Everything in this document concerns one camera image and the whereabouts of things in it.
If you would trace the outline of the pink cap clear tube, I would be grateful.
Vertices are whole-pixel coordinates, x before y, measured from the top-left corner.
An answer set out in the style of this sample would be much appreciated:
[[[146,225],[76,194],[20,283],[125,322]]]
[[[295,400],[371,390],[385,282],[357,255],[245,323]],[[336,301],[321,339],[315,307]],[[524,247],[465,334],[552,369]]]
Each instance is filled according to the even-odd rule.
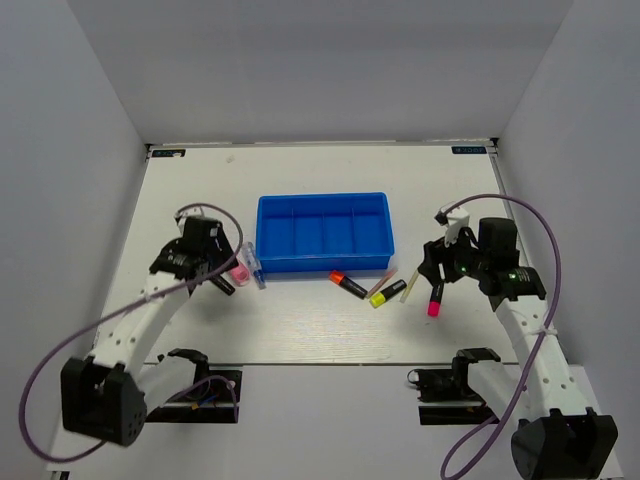
[[[241,262],[236,267],[231,268],[228,273],[233,283],[238,287],[247,285],[251,280],[248,268]]]

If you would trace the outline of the slim yellow highlighter pen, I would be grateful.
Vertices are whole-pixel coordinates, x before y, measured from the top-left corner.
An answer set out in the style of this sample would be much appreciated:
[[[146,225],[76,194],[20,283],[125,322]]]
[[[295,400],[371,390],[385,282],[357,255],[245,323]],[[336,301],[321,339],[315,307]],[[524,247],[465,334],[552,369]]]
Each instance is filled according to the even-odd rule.
[[[418,280],[419,276],[420,276],[420,273],[419,273],[418,269],[416,269],[414,271],[414,273],[412,274],[412,276],[410,277],[410,280],[407,282],[406,288],[404,289],[404,291],[402,293],[402,296],[401,296],[401,298],[399,300],[401,303],[404,304],[407,301],[407,299],[408,299],[408,297],[409,297],[409,295],[410,295],[410,293],[411,293],[416,281]]]

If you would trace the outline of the pink cap black highlighter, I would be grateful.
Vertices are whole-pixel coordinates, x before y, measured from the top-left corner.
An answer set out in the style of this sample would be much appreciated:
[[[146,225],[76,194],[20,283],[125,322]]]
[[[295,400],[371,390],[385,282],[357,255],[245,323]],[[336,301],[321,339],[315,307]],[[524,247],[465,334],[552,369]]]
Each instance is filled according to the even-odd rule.
[[[441,282],[432,287],[429,303],[427,305],[426,314],[431,318],[439,316],[445,283]]]

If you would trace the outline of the clear blue tube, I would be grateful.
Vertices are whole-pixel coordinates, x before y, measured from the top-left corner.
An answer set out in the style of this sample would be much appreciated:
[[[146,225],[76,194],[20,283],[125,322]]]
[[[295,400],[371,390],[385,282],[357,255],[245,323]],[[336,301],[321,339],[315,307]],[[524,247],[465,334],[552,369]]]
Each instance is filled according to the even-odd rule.
[[[242,253],[252,277],[254,278],[258,288],[264,290],[266,288],[264,271],[257,257],[255,247],[252,242],[245,242],[242,246]]]

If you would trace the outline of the slim orange highlighter pen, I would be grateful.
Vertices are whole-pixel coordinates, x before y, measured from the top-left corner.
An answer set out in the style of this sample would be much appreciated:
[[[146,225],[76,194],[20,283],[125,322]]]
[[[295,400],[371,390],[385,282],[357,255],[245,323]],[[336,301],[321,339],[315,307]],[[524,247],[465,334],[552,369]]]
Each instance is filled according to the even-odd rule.
[[[371,298],[375,293],[377,293],[390,279],[393,278],[396,272],[396,268],[387,270],[382,278],[368,291],[367,297]]]

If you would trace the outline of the yellow cap black highlighter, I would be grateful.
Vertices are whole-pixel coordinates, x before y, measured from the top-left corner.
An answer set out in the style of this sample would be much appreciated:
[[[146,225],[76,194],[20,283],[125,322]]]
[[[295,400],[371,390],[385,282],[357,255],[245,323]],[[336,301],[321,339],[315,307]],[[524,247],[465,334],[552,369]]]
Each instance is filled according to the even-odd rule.
[[[372,295],[369,299],[369,303],[373,308],[379,308],[381,305],[403,292],[406,288],[407,283],[404,280],[398,280]]]

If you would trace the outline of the orange cap black highlighter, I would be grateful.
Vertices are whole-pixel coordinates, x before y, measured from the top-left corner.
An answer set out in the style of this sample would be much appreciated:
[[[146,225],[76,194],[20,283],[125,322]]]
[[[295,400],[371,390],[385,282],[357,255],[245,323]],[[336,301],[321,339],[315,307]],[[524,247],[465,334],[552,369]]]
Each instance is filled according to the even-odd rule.
[[[366,298],[368,291],[365,288],[363,288],[361,285],[353,281],[351,278],[346,276],[344,273],[339,271],[332,271],[329,274],[329,279],[333,283],[341,287],[342,289],[356,296],[357,298],[359,299]]]

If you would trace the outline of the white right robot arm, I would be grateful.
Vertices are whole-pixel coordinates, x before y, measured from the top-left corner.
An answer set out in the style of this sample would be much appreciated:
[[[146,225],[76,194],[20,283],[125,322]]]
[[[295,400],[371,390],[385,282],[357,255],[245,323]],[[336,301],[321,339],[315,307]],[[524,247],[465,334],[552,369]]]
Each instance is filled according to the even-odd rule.
[[[556,307],[547,302],[537,271],[519,263],[515,223],[483,218],[473,231],[462,211],[436,219],[445,234],[425,244],[419,273],[434,295],[462,278],[477,281],[507,333],[521,374],[512,380],[490,348],[462,349],[449,369],[419,373],[423,401],[479,400],[500,429],[513,425],[511,456],[523,479],[598,478],[618,429],[577,386],[552,325]]]

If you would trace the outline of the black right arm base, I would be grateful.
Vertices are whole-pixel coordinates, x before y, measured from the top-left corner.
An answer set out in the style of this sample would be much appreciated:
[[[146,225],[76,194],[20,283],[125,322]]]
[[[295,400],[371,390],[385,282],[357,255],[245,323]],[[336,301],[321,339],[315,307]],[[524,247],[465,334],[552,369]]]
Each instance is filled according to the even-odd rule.
[[[493,416],[487,402],[468,384],[471,364],[498,363],[501,357],[490,348],[459,350],[448,368],[415,368],[406,375],[418,393],[422,426],[480,425]]]

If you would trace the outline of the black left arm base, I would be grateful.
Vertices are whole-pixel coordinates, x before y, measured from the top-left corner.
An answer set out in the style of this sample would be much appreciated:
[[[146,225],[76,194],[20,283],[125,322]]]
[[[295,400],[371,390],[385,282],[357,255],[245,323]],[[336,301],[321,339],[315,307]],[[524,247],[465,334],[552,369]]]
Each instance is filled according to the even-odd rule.
[[[235,424],[239,420],[243,372],[218,368],[194,349],[173,349],[159,355],[158,363],[180,359],[192,367],[191,387],[185,394],[169,400],[146,417],[147,423]]]

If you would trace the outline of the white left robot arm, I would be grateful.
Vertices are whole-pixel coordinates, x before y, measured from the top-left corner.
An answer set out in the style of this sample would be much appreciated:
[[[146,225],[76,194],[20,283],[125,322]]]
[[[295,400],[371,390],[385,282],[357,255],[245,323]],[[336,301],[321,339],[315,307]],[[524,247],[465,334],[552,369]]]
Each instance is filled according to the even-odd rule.
[[[179,220],[149,268],[141,306],[124,313],[113,331],[83,359],[61,371],[66,430],[120,446],[140,435],[147,416],[172,398],[199,399],[211,387],[208,358],[175,348],[157,364],[145,361],[174,315],[195,289],[236,266],[222,223],[193,214]]]

